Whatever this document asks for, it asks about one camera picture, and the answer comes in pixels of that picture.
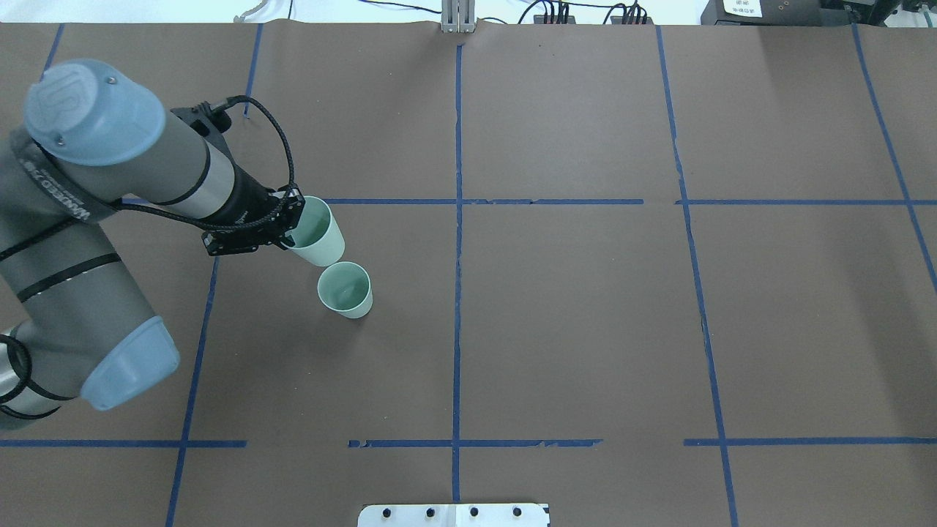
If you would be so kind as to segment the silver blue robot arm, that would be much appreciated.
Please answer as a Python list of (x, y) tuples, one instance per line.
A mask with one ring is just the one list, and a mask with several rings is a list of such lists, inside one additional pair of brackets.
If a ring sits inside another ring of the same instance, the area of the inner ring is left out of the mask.
[(201, 231), (211, 255), (294, 246), (305, 200), (270, 189), (232, 157), (228, 109), (252, 97), (168, 110), (91, 58), (31, 86), (2, 141), (2, 277), (28, 314), (2, 333), (2, 430), (83, 398), (113, 409), (177, 370), (180, 354), (101, 224), (153, 214)]

